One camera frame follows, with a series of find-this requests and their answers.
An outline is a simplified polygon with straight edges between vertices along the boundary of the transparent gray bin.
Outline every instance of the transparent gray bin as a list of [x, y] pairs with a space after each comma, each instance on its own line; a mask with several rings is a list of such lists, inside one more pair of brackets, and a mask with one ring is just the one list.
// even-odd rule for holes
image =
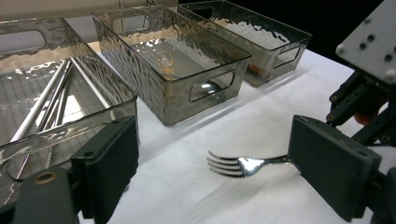
[[136, 99], [64, 19], [0, 22], [0, 207], [27, 176], [69, 167], [107, 123], [136, 116]]
[[235, 97], [251, 54], [164, 6], [93, 12], [102, 54], [164, 125]]
[[253, 87], [295, 69], [312, 37], [224, 0], [179, 4], [177, 12], [249, 51], [245, 81]]

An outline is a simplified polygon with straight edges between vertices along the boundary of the tabletop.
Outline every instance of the tabletop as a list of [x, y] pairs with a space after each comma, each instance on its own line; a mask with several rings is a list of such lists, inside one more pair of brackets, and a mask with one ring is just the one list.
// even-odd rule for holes
[[[330, 95], [352, 73], [306, 50], [295, 70], [259, 88], [244, 82], [236, 97], [170, 127], [137, 99], [139, 166], [109, 223], [347, 223], [292, 164], [238, 179], [211, 172], [206, 158], [209, 150], [227, 157], [287, 154], [293, 115], [325, 121]], [[360, 128], [353, 119], [338, 127], [346, 135]], [[383, 156], [382, 172], [395, 166], [396, 150], [373, 150]], [[370, 223], [372, 214], [366, 208], [352, 223]]]

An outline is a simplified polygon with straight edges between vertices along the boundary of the black background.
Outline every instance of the black background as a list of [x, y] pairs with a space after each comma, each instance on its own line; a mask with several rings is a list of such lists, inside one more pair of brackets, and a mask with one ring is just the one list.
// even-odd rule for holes
[[[179, 0], [178, 2], [182, 4], [202, 1]], [[229, 0], [229, 2], [308, 32], [312, 35], [308, 49], [347, 65], [347, 62], [335, 54], [337, 45], [341, 44], [382, 0]]]

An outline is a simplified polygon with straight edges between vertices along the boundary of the fork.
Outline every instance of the fork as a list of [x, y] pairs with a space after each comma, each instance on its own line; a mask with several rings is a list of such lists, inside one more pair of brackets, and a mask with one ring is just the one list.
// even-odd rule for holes
[[245, 178], [257, 174], [266, 165], [290, 164], [288, 155], [268, 159], [250, 157], [221, 157], [209, 151], [211, 157], [207, 157], [209, 170], [228, 177]]

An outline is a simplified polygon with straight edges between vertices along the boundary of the metal fork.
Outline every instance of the metal fork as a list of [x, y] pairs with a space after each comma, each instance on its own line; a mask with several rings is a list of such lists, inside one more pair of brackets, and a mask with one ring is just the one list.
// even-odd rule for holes
[[211, 157], [207, 157], [209, 170], [229, 177], [245, 178], [255, 175], [265, 165], [290, 164], [288, 155], [257, 159], [250, 157], [220, 157], [209, 151]]

